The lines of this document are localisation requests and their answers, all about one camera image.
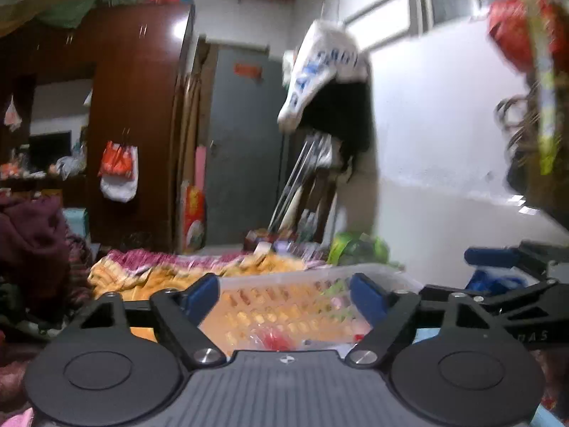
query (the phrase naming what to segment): metal screw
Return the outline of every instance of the metal screw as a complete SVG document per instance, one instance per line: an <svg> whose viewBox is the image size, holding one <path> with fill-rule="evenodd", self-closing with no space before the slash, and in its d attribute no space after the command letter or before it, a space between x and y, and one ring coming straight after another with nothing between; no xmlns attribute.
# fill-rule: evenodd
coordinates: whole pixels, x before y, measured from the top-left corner
<svg viewBox="0 0 569 427"><path fill-rule="evenodd" d="M201 364L212 364L219 361L221 353L215 348L202 348L193 354L193 358Z"/></svg>
<svg viewBox="0 0 569 427"><path fill-rule="evenodd" d="M355 364L372 364L377 361L377 355L371 350L356 350L348 356Z"/></svg>

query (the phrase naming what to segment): black cloth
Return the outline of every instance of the black cloth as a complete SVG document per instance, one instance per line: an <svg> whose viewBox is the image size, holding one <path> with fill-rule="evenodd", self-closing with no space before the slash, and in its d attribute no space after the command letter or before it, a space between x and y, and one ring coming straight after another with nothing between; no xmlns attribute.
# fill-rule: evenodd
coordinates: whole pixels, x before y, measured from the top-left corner
<svg viewBox="0 0 569 427"><path fill-rule="evenodd" d="M335 79L322 87L304 108L301 127L311 127L342 141L342 170L352 164L359 152L371 144L372 107L367 82L338 83Z"/></svg>

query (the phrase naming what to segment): pile of clothes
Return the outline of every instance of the pile of clothes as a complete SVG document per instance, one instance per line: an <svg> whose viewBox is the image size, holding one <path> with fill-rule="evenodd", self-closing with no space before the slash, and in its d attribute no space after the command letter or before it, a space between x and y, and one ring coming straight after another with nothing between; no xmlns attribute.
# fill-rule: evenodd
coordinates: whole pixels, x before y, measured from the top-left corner
<svg viewBox="0 0 569 427"><path fill-rule="evenodd" d="M0 197L0 425L27 425L27 363L92 298L93 264L56 197Z"/></svg>

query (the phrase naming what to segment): wardrobe door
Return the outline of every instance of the wardrobe door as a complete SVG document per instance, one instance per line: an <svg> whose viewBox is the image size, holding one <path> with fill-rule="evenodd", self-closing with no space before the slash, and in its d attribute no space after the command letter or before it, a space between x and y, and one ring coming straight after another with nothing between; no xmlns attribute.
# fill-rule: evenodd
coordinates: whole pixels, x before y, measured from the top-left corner
<svg viewBox="0 0 569 427"><path fill-rule="evenodd" d="M120 247L135 232L171 247L169 155L177 62L115 59L98 64L87 136L89 218L95 242ZM97 173L107 141L138 147L139 178L127 203L103 197Z"/></svg>

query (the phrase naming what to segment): maroon clothing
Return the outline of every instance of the maroon clothing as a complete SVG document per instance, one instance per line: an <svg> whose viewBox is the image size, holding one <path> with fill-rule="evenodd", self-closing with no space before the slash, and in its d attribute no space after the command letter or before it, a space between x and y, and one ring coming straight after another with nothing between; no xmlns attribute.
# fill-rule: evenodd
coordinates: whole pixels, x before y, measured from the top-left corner
<svg viewBox="0 0 569 427"><path fill-rule="evenodd" d="M0 197L0 274L19 287L38 318L48 319L62 304L69 275L66 228L56 197Z"/></svg>

